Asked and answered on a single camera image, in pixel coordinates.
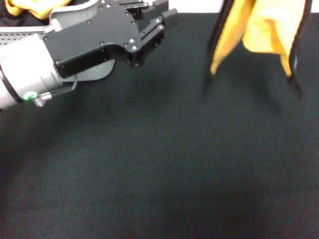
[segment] dark gray tabletop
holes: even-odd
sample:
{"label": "dark gray tabletop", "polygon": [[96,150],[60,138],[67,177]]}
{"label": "dark gray tabletop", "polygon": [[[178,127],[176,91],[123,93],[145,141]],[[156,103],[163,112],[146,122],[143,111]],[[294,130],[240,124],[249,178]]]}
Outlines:
{"label": "dark gray tabletop", "polygon": [[242,45],[208,89],[215,20],[180,14],[144,67],[1,113],[0,238],[318,237],[319,18],[301,101]]}

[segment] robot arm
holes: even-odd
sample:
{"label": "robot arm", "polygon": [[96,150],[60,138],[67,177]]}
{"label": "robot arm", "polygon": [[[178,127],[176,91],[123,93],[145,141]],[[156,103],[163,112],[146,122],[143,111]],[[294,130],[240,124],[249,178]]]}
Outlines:
{"label": "robot arm", "polygon": [[[63,87],[63,79],[112,59],[143,65],[164,39],[166,20],[176,14],[167,0],[153,6],[141,0],[94,2],[85,21],[50,18],[53,24],[44,36],[35,33],[0,48],[0,110],[27,100],[41,107],[76,88],[76,78],[72,87]],[[141,32],[138,19],[151,19]]]}

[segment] yellow towel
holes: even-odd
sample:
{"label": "yellow towel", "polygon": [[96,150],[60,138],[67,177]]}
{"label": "yellow towel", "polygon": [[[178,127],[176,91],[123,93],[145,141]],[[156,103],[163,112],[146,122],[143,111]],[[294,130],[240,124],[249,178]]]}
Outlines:
{"label": "yellow towel", "polygon": [[210,42],[211,73],[242,39],[249,51],[280,55],[288,83],[300,94],[296,51],[311,5],[312,0],[225,0]]}
{"label": "yellow towel", "polygon": [[47,19],[52,9],[59,6],[66,6],[71,0],[5,0],[8,12],[18,16],[23,11],[30,11],[39,19]]}

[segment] yellow cloth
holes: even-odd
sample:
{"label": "yellow cloth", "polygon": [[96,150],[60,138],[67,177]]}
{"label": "yellow cloth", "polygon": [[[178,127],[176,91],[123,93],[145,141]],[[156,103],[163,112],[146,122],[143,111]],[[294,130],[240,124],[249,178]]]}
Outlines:
{"label": "yellow cloth", "polygon": [[5,6],[15,16],[28,10],[39,19],[47,19],[52,9],[66,6],[70,2],[71,0],[5,0]]}
{"label": "yellow cloth", "polygon": [[213,35],[215,40],[210,71],[216,74],[218,66],[243,40],[252,52],[280,55],[288,77],[294,74],[296,35],[300,34],[302,20],[311,6],[311,0],[225,0]]}

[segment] white background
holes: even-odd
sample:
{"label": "white background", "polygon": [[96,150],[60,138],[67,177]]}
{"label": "white background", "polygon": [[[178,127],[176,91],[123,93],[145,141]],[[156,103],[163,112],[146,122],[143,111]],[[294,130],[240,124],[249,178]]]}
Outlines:
{"label": "white background", "polygon": [[[223,0],[169,0],[169,8],[176,8],[178,12],[219,12],[222,3]],[[319,12],[319,0],[313,0],[312,12]]]}

